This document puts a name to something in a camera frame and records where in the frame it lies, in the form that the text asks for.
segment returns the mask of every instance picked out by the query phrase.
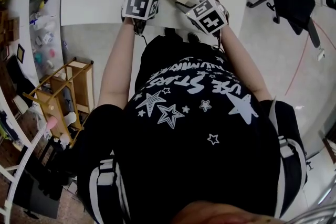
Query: wooden cart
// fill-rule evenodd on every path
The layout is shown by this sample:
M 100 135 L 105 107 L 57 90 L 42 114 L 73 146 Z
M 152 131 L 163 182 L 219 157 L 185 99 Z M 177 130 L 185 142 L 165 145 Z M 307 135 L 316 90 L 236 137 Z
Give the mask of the wooden cart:
M 57 125 L 51 129 L 51 133 L 57 138 L 60 138 L 62 134 L 67 134 L 70 138 L 70 147 L 76 142 L 79 132 L 83 130 L 83 125 L 94 108 L 92 65 L 93 61 L 83 63 L 73 58 L 70 63 L 67 63 L 50 76 L 44 78 L 31 93 L 24 93 L 25 97 L 40 104 L 46 121 L 51 116 L 54 116 L 58 120 Z M 66 75 L 65 80 L 59 75 L 62 72 Z M 46 83 L 50 85 L 48 91 L 43 87 Z M 71 112 L 75 112 L 77 117 L 76 121 L 69 125 L 72 130 L 76 131 L 72 135 L 64 118 L 69 113 L 68 100 L 64 96 L 65 87 L 67 87 L 66 90 L 71 94 L 74 108 L 74 111 Z M 79 120 L 79 114 L 85 116 L 82 122 Z

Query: white star graphic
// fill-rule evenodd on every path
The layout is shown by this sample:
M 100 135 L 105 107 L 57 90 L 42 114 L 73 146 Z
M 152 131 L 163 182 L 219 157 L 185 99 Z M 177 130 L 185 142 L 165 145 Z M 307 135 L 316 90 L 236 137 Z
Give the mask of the white star graphic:
M 145 105 L 147 107 L 148 117 L 151 117 L 155 104 L 160 103 L 160 102 L 166 102 L 166 100 L 159 97 L 160 92 L 161 91 L 158 91 L 154 95 L 150 95 L 149 93 L 146 93 L 146 100 L 144 100 L 141 104 L 139 104 L 136 107 L 136 109 L 139 109 L 140 107 Z
M 202 104 L 199 107 L 200 107 L 200 109 L 203 109 L 204 112 L 206 112 L 212 106 L 210 105 L 210 101 L 209 100 L 208 101 L 202 100 Z
M 217 61 L 220 61 L 221 63 L 224 63 L 224 60 L 221 57 L 216 56 L 216 58 L 217 58 Z
M 191 59 L 191 58 L 193 58 L 193 57 L 192 57 L 192 56 L 190 56 L 190 57 L 186 57 L 186 58 L 180 60 L 180 62 L 181 62 L 181 61 L 184 61 L 184 60 L 189 61 L 189 59 Z
M 134 100 L 137 101 L 141 97 L 142 97 L 142 93 L 139 93 L 134 97 Z
M 162 115 L 161 115 L 161 117 L 160 117 L 160 119 L 158 121 L 158 124 L 166 122 L 166 123 L 168 123 L 168 125 L 172 129 L 174 129 L 175 128 L 176 119 L 184 117 L 184 115 L 182 113 L 180 113 L 179 111 L 176 110 L 176 104 L 170 106 L 169 108 L 166 108 L 163 105 L 157 105 L 157 107 L 162 112 Z M 173 115 L 168 116 L 167 112 L 172 112 Z
M 182 109 L 183 109 L 183 113 L 189 113 L 189 110 L 190 110 L 190 108 L 188 108 L 187 106 L 184 106 L 184 107 L 182 107 Z
M 170 93 L 170 88 L 163 88 L 162 92 L 164 94 Z
M 210 141 L 212 145 L 219 144 L 218 134 L 216 135 L 209 134 L 209 138 L 207 140 Z
M 205 76 L 205 74 L 208 74 L 208 72 L 205 72 L 205 71 L 198 71 L 197 74 L 198 74 L 198 75 Z
M 140 116 L 140 117 L 143 117 L 144 114 L 146 114 L 146 112 L 144 112 L 143 110 L 138 112 L 138 116 Z
M 246 124 L 250 125 L 252 121 L 252 115 L 254 117 L 259 117 L 259 115 L 253 110 L 251 107 L 251 95 L 247 94 L 244 96 L 243 99 L 236 97 L 230 93 L 226 94 L 227 97 L 230 99 L 232 104 L 235 106 L 230 112 L 229 115 L 240 114 Z

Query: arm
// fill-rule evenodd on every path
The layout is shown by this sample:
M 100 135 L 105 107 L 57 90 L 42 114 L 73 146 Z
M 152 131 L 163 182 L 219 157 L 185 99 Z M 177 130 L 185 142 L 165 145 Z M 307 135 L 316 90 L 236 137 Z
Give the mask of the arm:
M 260 71 L 229 26 L 222 28 L 221 42 L 236 74 L 258 101 L 271 100 Z
M 128 102 L 134 49 L 134 30 L 125 18 L 114 42 L 101 81 L 98 106 L 113 104 L 124 109 Z

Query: red cable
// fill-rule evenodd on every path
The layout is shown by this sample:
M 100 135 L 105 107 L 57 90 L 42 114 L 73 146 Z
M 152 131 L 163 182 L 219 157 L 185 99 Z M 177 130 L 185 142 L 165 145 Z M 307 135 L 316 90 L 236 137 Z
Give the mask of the red cable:
M 292 83 L 293 83 L 293 81 L 294 81 L 294 78 L 295 78 L 296 74 L 298 73 L 299 67 L 300 67 L 301 62 L 302 62 L 302 59 L 303 59 L 303 55 L 305 54 L 304 52 L 305 52 L 306 47 L 307 47 L 308 38 L 309 38 L 309 34 L 307 35 L 307 40 L 306 40 L 306 43 L 305 43 L 305 47 L 303 48 L 303 52 L 302 52 L 302 55 L 301 55 L 301 58 L 300 58 L 298 67 L 296 68 L 296 71 L 295 71 L 294 76 L 293 76 L 293 78 L 292 78 L 292 81 L 290 82 L 290 85 L 289 85 L 289 87 L 288 87 L 288 89 L 287 89 L 287 91 L 286 91 L 286 93 L 285 93 L 285 96 L 287 95 L 287 93 L 288 93 L 290 87 L 292 86 Z
M 329 42 L 331 43 L 331 45 L 334 47 L 334 49 L 336 50 L 335 45 L 332 43 L 331 39 L 328 37 L 328 35 L 326 34 L 326 32 L 324 32 L 324 30 L 322 29 L 321 26 L 319 26 L 314 20 L 313 20 L 314 24 L 316 24 L 316 26 L 324 33 L 324 35 L 327 37 L 327 39 L 329 40 Z

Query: white floor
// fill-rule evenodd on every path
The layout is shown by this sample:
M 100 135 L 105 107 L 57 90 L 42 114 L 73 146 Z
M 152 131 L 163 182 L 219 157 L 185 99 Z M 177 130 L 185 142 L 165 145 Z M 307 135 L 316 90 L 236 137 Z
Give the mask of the white floor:
M 277 100 L 283 100 L 296 108 L 296 116 L 302 140 L 308 155 L 323 148 L 319 135 L 325 134 L 336 120 L 336 49 L 318 29 L 321 47 L 326 57 L 318 62 L 316 50 L 308 40 L 297 75 L 285 95 L 301 58 L 307 32 L 297 36 L 288 22 L 281 19 L 273 23 L 274 13 L 262 4 L 254 9 L 245 9 L 243 26 L 239 35 L 261 73 L 269 91 Z M 313 19 L 336 44 L 336 10 L 317 5 Z M 98 101 L 102 73 L 117 36 L 120 25 L 74 25 L 62 28 L 63 39 L 68 44 L 68 55 L 94 60 L 94 98 Z M 149 42 L 163 33 L 163 29 L 148 26 L 144 35 Z M 203 42 L 212 44 L 213 37 L 202 35 Z M 143 38 L 136 37 L 133 57 L 133 73 L 130 96 L 140 66 L 140 57 L 145 47 Z M 334 166 L 324 150 L 311 159 L 314 169 L 308 171 L 308 182 L 284 219 L 290 219 L 314 205 L 333 179 Z

